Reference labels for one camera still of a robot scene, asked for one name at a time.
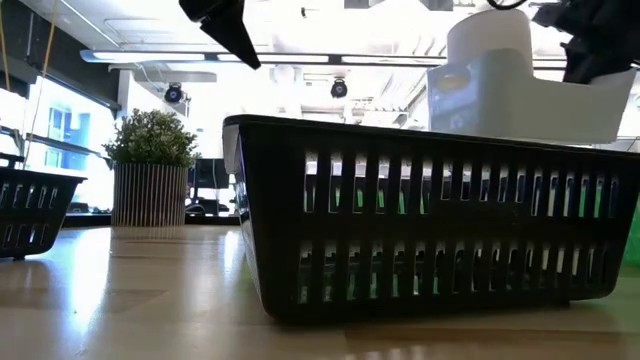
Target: table surface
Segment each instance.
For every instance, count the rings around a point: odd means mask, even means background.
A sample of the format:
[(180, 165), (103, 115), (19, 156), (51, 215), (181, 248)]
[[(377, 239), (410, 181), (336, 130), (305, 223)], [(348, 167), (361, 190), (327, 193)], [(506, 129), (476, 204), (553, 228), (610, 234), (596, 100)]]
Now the table surface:
[(287, 328), (262, 310), (238, 228), (62, 231), (0, 259), (0, 358), (640, 359), (640, 268), (570, 308)]

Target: basket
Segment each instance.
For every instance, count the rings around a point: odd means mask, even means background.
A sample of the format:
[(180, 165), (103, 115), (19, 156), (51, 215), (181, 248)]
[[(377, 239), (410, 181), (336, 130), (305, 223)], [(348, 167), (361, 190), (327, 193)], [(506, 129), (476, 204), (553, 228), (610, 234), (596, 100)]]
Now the basket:
[(638, 196), (629, 153), (260, 116), (227, 118), (224, 148), (284, 321), (604, 297)]
[[(24, 159), (0, 154), (9, 166)], [(0, 258), (24, 259), (49, 251), (84, 179), (0, 167)]]

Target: ceiling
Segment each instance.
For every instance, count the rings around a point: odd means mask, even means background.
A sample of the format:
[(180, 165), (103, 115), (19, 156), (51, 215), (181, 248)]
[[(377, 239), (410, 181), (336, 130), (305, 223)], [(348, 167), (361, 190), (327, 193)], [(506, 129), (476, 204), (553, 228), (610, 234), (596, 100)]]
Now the ceiling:
[[(54, 0), (22, 1), (52, 18)], [(439, 56), (446, 55), (449, 29), (486, 6), (484, 0), (455, 1), (454, 11), (430, 11), (421, 0), (369, 0), (365, 4), (379, 3), (364, 9), (354, 9), (361, 0), (246, 0), (244, 19), (258, 52)], [(187, 19), (178, 0), (59, 0), (57, 14), (63, 31), (94, 50), (225, 51)], [(532, 30), (535, 56), (562, 56), (562, 34), (537, 25)], [(413, 113), (424, 112), (424, 69), (278, 65), (253, 72), (230, 64), (166, 63), (154, 70), (216, 73), (227, 93), (238, 89), (239, 100), (225, 102), (231, 112), (380, 126), (419, 124)], [(349, 87), (344, 99), (329, 95), (336, 77)]]

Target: wooden table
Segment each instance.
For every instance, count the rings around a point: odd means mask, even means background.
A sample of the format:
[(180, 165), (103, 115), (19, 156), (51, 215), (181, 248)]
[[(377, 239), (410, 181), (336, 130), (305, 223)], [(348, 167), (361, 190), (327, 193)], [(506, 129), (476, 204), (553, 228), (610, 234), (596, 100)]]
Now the wooden table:
[(285, 328), (238, 228), (62, 231), (0, 260), (0, 359), (640, 359), (640, 269), (571, 308)]

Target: potted plant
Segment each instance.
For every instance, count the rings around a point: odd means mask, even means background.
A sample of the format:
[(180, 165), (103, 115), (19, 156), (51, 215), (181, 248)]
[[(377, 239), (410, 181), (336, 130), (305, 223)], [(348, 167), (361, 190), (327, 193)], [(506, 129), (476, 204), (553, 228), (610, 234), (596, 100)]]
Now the potted plant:
[(174, 113), (133, 110), (104, 145), (115, 171), (112, 224), (184, 225), (187, 173), (196, 154), (193, 135)]

